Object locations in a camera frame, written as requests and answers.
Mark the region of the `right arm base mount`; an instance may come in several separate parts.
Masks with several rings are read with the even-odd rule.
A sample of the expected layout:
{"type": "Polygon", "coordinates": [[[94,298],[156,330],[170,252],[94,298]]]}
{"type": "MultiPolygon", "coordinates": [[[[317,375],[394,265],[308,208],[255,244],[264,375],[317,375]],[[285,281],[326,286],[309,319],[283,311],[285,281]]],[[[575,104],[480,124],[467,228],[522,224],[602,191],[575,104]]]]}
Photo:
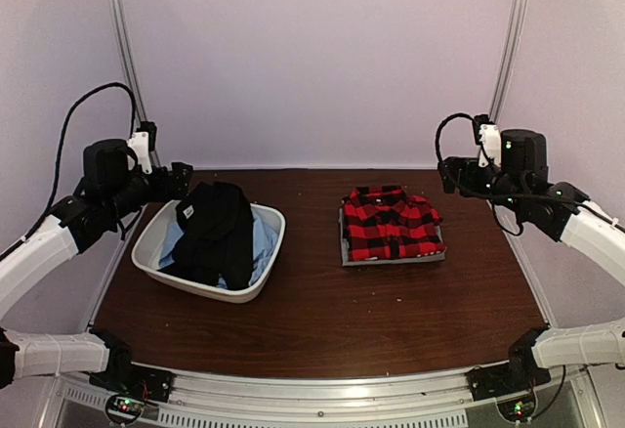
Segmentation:
{"type": "Polygon", "coordinates": [[[551,381],[548,369],[537,365],[532,349],[546,327],[532,328],[515,341],[508,351],[508,361],[492,366],[476,366],[467,374],[474,401],[499,398],[530,391],[551,381]]]}

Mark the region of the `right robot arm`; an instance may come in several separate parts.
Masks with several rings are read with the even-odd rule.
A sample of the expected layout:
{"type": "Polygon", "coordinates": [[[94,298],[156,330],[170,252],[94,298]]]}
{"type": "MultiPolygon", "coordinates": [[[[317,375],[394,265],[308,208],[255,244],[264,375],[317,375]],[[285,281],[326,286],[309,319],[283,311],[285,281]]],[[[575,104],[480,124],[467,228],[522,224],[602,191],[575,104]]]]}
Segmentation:
{"type": "MultiPolygon", "coordinates": [[[[544,135],[504,131],[490,123],[475,134],[476,157],[440,156],[446,193],[484,199],[513,212],[518,226],[531,224],[554,242],[580,252],[618,282],[624,280],[624,228],[570,183],[548,180],[544,135]]],[[[538,373],[562,365],[624,365],[624,321],[528,331],[501,368],[507,389],[522,389],[538,373]]]]}

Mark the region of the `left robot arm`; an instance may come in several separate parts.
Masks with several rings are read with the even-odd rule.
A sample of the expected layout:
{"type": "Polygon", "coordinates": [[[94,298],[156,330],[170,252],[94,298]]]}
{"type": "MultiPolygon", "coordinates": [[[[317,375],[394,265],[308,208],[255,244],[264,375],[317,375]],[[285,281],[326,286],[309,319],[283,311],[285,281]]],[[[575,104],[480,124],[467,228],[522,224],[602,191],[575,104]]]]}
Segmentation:
{"type": "MultiPolygon", "coordinates": [[[[73,194],[49,206],[38,226],[1,255],[1,312],[8,311],[58,266],[84,253],[106,233],[127,234],[123,220],[152,202],[181,199],[193,168],[155,167],[146,132],[107,139],[83,150],[83,176],[73,194]]],[[[106,331],[29,334],[1,331],[1,385],[72,372],[100,374],[120,393],[140,385],[130,347],[106,331]]]]}

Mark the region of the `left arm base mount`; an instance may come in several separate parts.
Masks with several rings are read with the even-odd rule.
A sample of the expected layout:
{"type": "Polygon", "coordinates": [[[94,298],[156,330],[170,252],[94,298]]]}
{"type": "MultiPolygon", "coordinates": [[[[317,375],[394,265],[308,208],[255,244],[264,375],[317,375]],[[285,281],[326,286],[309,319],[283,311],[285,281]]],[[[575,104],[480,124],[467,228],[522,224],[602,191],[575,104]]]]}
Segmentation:
{"type": "Polygon", "coordinates": [[[102,340],[109,350],[105,370],[87,372],[92,385],[141,401],[169,401],[174,378],[171,371],[134,363],[131,347],[106,330],[91,328],[89,333],[102,340]]]}

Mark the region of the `black long sleeve shirt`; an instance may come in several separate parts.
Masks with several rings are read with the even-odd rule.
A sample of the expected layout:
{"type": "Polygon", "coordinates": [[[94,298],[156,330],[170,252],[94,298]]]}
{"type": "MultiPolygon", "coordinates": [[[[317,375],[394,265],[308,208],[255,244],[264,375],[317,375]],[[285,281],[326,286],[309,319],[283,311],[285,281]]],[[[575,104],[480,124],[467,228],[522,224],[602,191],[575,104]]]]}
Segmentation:
{"type": "Polygon", "coordinates": [[[176,206],[182,236],[160,271],[228,290],[249,285],[253,273],[253,215],[243,190],[231,183],[201,182],[176,206]]]}

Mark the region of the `white plastic basin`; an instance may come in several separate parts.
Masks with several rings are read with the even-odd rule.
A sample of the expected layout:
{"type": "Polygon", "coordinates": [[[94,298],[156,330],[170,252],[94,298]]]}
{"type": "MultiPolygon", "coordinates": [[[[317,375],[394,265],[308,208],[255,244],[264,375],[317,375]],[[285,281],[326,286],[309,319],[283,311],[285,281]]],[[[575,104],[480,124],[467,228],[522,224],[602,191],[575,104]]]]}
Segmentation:
{"type": "Polygon", "coordinates": [[[277,260],[284,240],[286,230],[284,215],[279,210],[269,206],[251,205],[252,211],[257,213],[263,222],[277,233],[276,246],[259,279],[252,286],[243,290],[232,291],[176,278],[159,271],[158,262],[162,255],[168,228],[176,220],[176,206],[179,203],[178,200],[167,202],[147,223],[132,249],[133,264],[156,281],[193,295],[232,304],[244,304],[255,299],[271,275],[272,267],[277,260]]]}

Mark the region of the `red black plaid shirt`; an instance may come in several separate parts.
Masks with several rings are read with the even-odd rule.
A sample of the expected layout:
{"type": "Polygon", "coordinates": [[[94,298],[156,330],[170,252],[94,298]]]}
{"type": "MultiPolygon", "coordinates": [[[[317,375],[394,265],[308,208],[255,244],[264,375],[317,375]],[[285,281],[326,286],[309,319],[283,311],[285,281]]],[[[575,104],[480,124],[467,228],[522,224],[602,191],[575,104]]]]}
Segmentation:
{"type": "Polygon", "coordinates": [[[343,198],[342,237],[351,262],[438,257],[446,246],[430,201],[400,186],[362,187],[343,198]]]}

